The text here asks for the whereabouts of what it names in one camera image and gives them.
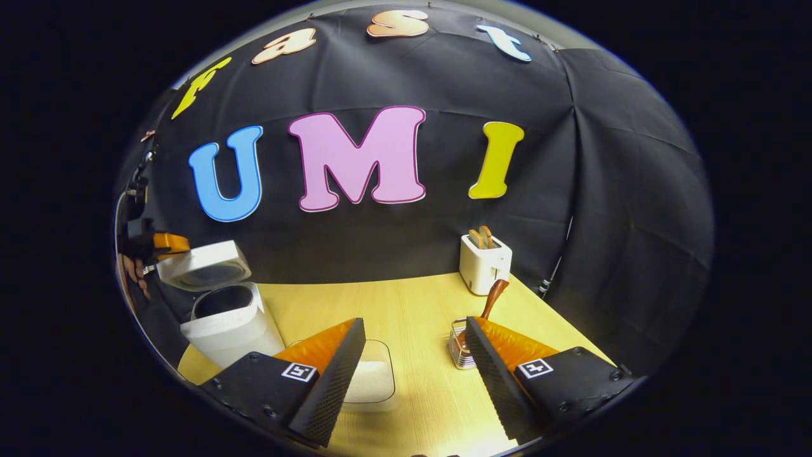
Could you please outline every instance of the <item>blue letter u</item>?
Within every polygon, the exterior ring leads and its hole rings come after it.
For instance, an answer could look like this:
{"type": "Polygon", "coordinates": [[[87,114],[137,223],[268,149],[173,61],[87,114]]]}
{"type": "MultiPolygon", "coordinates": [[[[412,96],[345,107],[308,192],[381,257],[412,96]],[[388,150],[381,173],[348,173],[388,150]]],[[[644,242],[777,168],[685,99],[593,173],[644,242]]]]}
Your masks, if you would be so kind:
{"type": "Polygon", "coordinates": [[[195,175],[197,197],[203,211],[210,218],[220,222],[234,222],[245,219],[259,206],[262,185],[257,164],[257,139],[262,136],[262,127],[253,125],[232,133],[226,144],[235,151],[237,172],[240,174],[240,194],[234,198],[224,198],[217,185],[217,172],[214,170],[214,156],[217,143],[209,143],[197,148],[189,156],[189,166],[195,175]]]}

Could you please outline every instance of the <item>letter i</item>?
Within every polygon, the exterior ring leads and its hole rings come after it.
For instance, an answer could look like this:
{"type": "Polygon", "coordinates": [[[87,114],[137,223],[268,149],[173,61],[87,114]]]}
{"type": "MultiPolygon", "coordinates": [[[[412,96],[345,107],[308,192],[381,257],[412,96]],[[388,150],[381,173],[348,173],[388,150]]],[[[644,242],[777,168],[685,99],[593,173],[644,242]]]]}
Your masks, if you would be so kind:
{"type": "Polygon", "coordinates": [[[488,137],[488,149],[479,180],[468,191],[470,198],[499,198],[508,191],[505,176],[516,143],[525,137],[525,131],[507,122],[489,122],[482,127],[488,137]]]}

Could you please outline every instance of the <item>wooden handle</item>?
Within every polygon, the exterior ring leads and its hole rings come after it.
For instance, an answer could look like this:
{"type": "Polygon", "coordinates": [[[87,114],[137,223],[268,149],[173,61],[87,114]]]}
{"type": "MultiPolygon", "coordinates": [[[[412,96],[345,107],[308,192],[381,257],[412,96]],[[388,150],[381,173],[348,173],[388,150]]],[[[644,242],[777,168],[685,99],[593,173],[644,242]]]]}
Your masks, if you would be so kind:
{"type": "Polygon", "coordinates": [[[510,285],[509,282],[505,281],[504,279],[497,280],[494,285],[490,287],[490,292],[488,293],[488,301],[485,302],[485,310],[482,312],[482,319],[487,319],[490,316],[490,309],[494,307],[494,303],[496,303],[496,299],[499,298],[499,295],[508,288],[510,285]]]}
{"type": "MultiPolygon", "coordinates": [[[[482,312],[482,316],[480,316],[482,319],[487,319],[488,316],[490,316],[490,310],[494,307],[496,299],[499,298],[499,295],[501,295],[509,285],[509,282],[505,281],[504,279],[500,279],[490,287],[488,300],[485,302],[485,310],[482,312]]],[[[457,341],[460,342],[460,346],[462,346],[463,349],[468,349],[468,345],[465,342],[465,331],[457,335],[457,341]]]]}

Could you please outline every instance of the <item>pink letter m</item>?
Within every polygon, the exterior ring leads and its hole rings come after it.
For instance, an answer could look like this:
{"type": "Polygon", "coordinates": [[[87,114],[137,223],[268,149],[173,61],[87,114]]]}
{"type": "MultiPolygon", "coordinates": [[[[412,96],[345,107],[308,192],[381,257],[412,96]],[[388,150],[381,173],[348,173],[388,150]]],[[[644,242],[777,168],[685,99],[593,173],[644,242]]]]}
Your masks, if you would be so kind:
{"type": "Polygon", "coordinates": [[[327,186],[329,171],[353,203],[361,202],[372,171],[378,165],[378,186],[372,199],[379,203],[415,202],[425,196],[417,180],[417,127],[425,112],[415,107],[380,110],[360,146],[330,113],[294,120],[288,132],[299,138],[304,171],[304,197],[299,207],[326,211],[339,204],[327,186]]]}

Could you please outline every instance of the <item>light wood tabletop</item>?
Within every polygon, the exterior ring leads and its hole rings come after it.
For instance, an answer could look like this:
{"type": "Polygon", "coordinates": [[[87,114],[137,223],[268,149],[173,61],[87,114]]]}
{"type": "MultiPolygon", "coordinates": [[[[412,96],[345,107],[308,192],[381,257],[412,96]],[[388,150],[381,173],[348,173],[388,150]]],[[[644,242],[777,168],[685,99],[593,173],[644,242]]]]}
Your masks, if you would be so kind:
{"type": "MultiPolygon", "coordinates": [[[[468,290],[459,273],[349,284],[260,284],[259,290],[285,345],[361,317],[367,339],[389,347],[395,408],[343,409],[330,445],[320,454],[467,457],[516,446],[505,436],[477,369],[457,369],[448,350],[451,322],[479,316],[486,301],[468,290]]],[[[582,346],[611,363],[512,275],[489,319],[556,350],[582,346]]],[[[200,385],[220,369],[189,346],[178,371],[200,385]]]]}

